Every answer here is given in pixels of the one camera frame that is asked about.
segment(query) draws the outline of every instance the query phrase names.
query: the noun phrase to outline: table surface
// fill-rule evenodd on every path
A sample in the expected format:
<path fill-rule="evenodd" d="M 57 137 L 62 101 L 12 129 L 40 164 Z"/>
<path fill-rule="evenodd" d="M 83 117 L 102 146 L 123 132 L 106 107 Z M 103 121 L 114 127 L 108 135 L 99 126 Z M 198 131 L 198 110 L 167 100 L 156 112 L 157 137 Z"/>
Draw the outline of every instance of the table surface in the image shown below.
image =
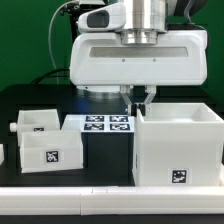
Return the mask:
<path fill-rule="evenodd" d="M 136 101 L 143 96 L 135 97 Z M 160 87 L 154 102 L 203 102 L 224 118 L 224 108 L 197 87 Z M 74 173 L 21 175 L 17 136 L 9 124 L 16 122 L 19 110 L 57 109 L 62 124 L 67 114 L 125 114 L 121 98 L 97 100 L 77 94 L 72 85 L 14 85 L 0 93 L 0 143 L 5 162 L 0 167 L 0 187 L 73 185 Z M 224 215 L 135 215 L 135 216 L 1 216 L 0 223 L 223 223 Z"/>

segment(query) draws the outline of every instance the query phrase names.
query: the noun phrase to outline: black cable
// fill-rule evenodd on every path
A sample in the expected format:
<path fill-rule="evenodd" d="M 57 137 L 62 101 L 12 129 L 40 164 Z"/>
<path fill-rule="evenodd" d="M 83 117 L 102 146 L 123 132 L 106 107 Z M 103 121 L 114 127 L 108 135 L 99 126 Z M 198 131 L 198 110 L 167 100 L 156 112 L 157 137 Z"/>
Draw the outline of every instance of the black cable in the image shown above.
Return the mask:
<path fill-rule="evenodd" d="M 40 78 L 37 78 L 37 79 L 35 80 L 35 82 L 32 83 L 32 84 L 34 84 L 34 85 L 38 85 L 42 80 L 44 80 L 44 79 L 49 79 L 49 78 L 69 78 L 69 76 L 68 76 L 68 75 L 54 75 L 54 76 L 40 77 Z"/>
<path fill-rule="evenodd" d="M 53 75 L 55 73 L 66 72 L 66 71 L 70 71 L 70 69 L 69 68 L 59 68 L 59 69 L 50 71 L 50 72 L 48 72 L 48 73 L 46 73 L 46 74 L 44 74 L 44 75 L 34 79 L 30 84 L 36 84 L 36 82 L 39 81 L 39 79 L 42 80 L 42 78 L 49 77 L 49 76 L 51 76 L 51 75 Z"/>

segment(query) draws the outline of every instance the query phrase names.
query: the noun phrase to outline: white panel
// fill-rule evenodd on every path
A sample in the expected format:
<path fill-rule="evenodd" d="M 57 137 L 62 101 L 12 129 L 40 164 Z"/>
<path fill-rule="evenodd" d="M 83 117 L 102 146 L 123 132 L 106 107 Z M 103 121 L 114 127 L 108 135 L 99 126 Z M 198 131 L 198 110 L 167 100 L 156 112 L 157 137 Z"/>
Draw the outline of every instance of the white panel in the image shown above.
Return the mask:
<path fill-rule="evenodd" d="M 143 51 L 148 48 L 170 48 L 171 55 L 141 57 L 91 57 L 92 48 L 128 48 L 121 45 L 119 34 L 90 33 L 79 36 L 73 46 L 71 57 L 71 81 L 75 85 L 200 85 L 207 77 L 205 31 L 169 31 L 159 35 L 158 44 L 136 45 Z M 187 49 L 187 57 L 173 49 Z"/>

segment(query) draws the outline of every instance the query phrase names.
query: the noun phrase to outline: open white box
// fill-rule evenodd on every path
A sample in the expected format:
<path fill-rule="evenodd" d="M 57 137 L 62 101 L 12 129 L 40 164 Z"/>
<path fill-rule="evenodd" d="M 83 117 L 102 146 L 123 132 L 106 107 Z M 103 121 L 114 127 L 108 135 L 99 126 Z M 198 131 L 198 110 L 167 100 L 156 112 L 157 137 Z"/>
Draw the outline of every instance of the open white box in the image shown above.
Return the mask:
<path fill-rule="evenodd" d="M 60 130 L 57 110 L 19 111 L 18 121 L 10 124 L 10 130 L 17 132 L 18 145 L 21 145 L 23 132 Z"/>
<path fill-rule="evenodd" d="M 28 132 L 22 134 L 22 173 L 83 168 L 79 130 Z"/>
<path fill-rule="evenodd" d="M 218 186 L 224 121 L 205 104 L 152 103 L 135 125 L 136 186 Z"/>

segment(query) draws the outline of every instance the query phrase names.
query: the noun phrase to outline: white box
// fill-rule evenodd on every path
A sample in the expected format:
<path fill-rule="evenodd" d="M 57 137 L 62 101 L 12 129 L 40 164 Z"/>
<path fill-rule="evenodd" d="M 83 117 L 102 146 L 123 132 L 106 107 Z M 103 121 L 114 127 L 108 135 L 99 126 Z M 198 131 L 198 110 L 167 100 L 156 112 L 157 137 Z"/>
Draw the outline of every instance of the white box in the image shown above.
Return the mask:
<path fill-rule="evenodd" d="M 133 175 L 136 186 L 217 186 L 224 122 L 203 103 L 152 103 L 138 110 Z"/>
<path fill-rule="evenodd" d="M 18 122 L 10 124 L 10 130 L 17 132 L 18 145 L 21 145 L 23 132 L 60 130 L 57 110 L 19 111 Z"/>
<path fill-rule="evenodd" d="M 0 145 L 0 165 L 2 165 L 2 163 L 4 162 L 5 158 L 4 158 L 4 149 L 3 149 L 3 145 Z"/>
<path fill-rule="evenodd" d="M 83 168 L 81 132 L 45 131 L 22 134 L 22 173 Z"/>

